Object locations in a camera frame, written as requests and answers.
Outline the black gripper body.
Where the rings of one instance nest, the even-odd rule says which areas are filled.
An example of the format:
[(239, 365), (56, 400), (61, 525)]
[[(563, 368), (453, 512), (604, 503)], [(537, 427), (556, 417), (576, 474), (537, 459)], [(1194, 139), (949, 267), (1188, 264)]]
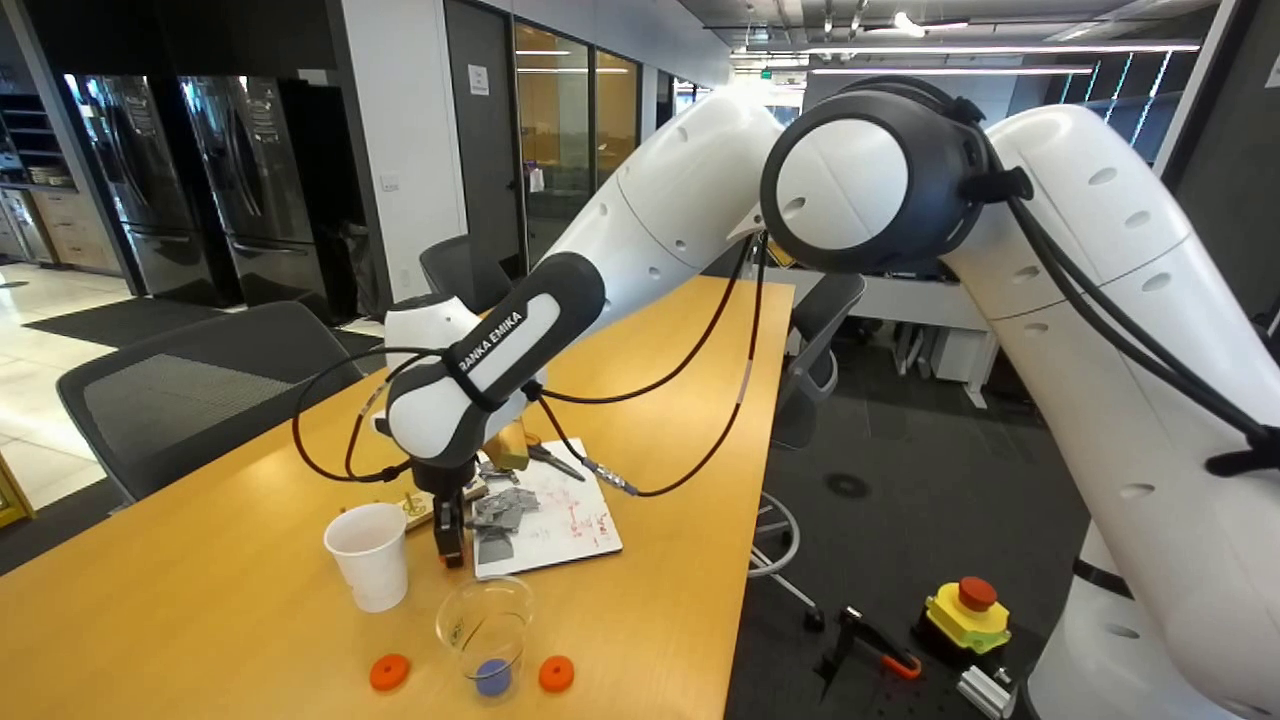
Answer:
[(476, 485), (476, 466), (414, 466), (417, 489), (433, 502), (433, 530), (457, 531), (464, 525), (468, 489)]

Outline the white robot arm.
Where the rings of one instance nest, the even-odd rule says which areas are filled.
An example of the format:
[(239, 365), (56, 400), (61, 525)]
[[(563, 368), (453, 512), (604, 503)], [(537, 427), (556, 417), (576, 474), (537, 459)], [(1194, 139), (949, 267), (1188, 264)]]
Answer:
[(453, 478), (572, 343), (766, 242), (865, 317), (1018, 368), (1087, 508), (1034, 671), (1055, 720), (1280, 720), (1280, 365), (1151, 166), (1096, 112), (989, 126), (924, 80), (777, 122), (722, 93), (650, 136), (493, 309), (389, 317), (383, 432)]

